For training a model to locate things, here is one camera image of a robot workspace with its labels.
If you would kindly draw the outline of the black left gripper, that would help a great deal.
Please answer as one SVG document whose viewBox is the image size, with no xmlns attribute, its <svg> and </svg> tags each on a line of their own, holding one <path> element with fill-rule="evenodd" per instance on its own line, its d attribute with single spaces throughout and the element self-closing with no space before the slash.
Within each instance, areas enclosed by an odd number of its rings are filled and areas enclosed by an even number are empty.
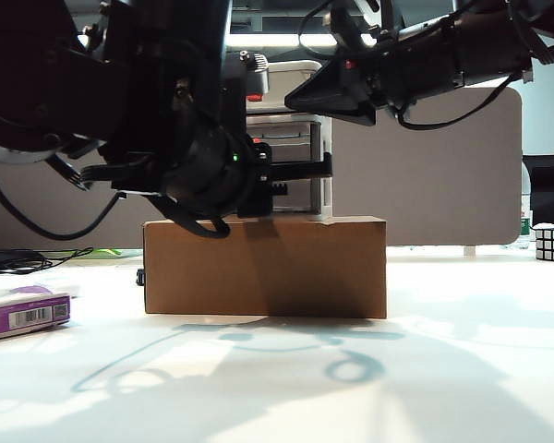
<svg viewBox="0 0 554 443">
<path fill-rule="evenodd" d="M 329 152 L 318 160 L 277 162 L 259 138 L 241 138 L 221 129 L 202 130 L 182 155 L 133 152 L 124 163 L 84 168 L 84 185 L 108 182 L 111 188 L 141 194 L 176 222 L 258 218 L 273 214 L 274 199 L 288 194 L 288 183 L 332 177 Z"/>
</svg>

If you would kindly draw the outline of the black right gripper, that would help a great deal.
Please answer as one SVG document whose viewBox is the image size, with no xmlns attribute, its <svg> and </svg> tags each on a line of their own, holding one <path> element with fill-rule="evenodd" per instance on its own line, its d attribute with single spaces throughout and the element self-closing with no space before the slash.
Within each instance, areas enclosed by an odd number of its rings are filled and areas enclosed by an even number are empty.
<svg viewBox="0 0 554 443">
<path fill-rule="evenodd" d="M 457 17 L 443 16 L 381 35 L 371 47 L 324 64 L 284 98 L 292 111 L 375 125 L 375 110 L 401 110 L 418 99 L 461 88 Z"/>
</svg>

